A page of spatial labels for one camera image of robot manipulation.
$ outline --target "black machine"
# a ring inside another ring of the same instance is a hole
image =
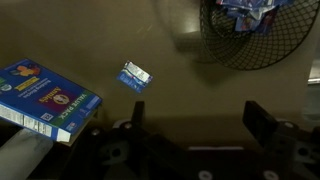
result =
[[[77,140],[60,179],[99,179],[125,163],[139,179],[302,180],[320,177],[320,128],[312,133],[291,122],[278,122],[253,101],[243,123],[264,152],[248,150],[185,151],[141,125],[144,102],[137,102],[130,122],[105,132],[85,131]]]

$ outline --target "bolt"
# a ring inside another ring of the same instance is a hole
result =
[[[200,171],[199,172],[199,179],[200,180],[212,180],[212,174],[209,171]]]
[[[287,126],[288,128],[293,128],[293,124],[292,123],[289,123],[289,122],[285,122],[284,123],[285,126]]]
[[[94,130],[91,132],[91,134],[92,134],[93,136],[97,136],[97,135],[100,134],[100,130],[99,130],[99,129],[94,129]]]
[[[130,128],[132,128],[132,124],[131,124],[131,123],[126,123],[126,124],[124,125],[124,127],[125,127],[126,129],[130,129]]]
[[[279,176],[274,171],[264,171],[263,176],[266,180],[279,180]]]

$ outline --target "concrete floor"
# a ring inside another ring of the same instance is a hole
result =
[[[317,39],[266,69],[210,62],[199,33],[199,0],[1,0],[0,66],[28,57],[104,99],[110,127],[146,101],[146,125],[180,143],[253,141],[242,125],[246,100],[301,124]],[[116,80],[131,60],[154,76],[142,94]]]

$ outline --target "box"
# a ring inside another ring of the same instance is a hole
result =
[[[69,142],[101,101],[29,59],[0,70],[0,117],[55,141]]]

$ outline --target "blue cereal box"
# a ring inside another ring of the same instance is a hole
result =
[[[118,80],[122,81],[136,92],[141,93],[142,90],[153,79],[147,72],[128,61],[118,75]]]
[[[69,142],[101,101],[29,59],[0,70],[0,117],[55,141]]]

